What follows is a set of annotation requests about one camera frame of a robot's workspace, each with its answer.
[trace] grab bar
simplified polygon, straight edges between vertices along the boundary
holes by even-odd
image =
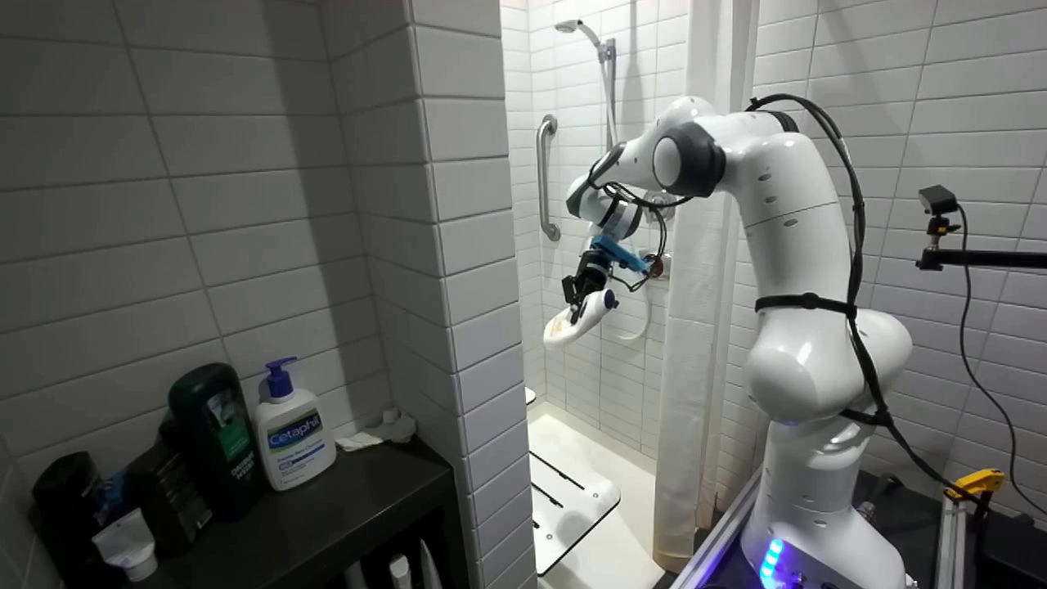
[[[550,223],[550,137],[556,133],[556,117],[542,115],[537,126],[537,217],[550,241],[561,241],[561,226]]]

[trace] green bottle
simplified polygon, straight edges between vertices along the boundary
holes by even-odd
[[[263,499],[250,410],[230,365],[205,365],[169,386],[175,445],[221,522],[243,516]]]

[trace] white robot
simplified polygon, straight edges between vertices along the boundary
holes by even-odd
[[[617,240],[643,218],[660,223],[659,210],[682,198],[715,189],[741,204],[764,297],[747,373],[772,426],[743,530],[747,563],[764,586],[903,589],[910,575],[899,552],[851,506],[875,429],[849,417],[875,398],[849,314],[856,314],[884,386],[910,360],[914,339],[897,318],[843,305],[851,241],[840,200],[819,149],[787,115],[717,115],[701,99],[677,99],[643,137],[591,165],[566,207],[595,226],[595,240],[578,273],[563,277],[570,305],[546,323],[546,343],[591,330],[616,307],[616,266],[655,273]]]

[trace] shower curtain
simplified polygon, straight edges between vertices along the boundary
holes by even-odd
[[[752,47],[757,0],[693,0],[687,91],[743,108]],[[764,457],[766,422],[741,375],[757,288],[734,198],[682,207],[667,297],[650,547],[659,566],[683,568],[693,530],[715,524]]]

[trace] white bottle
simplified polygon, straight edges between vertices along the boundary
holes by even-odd
[[[268,398],[256,410],[259,456],[274,492],[319,477],[336,457],[322,398],[292,386],[287,365],[296,356],[266,365]]]

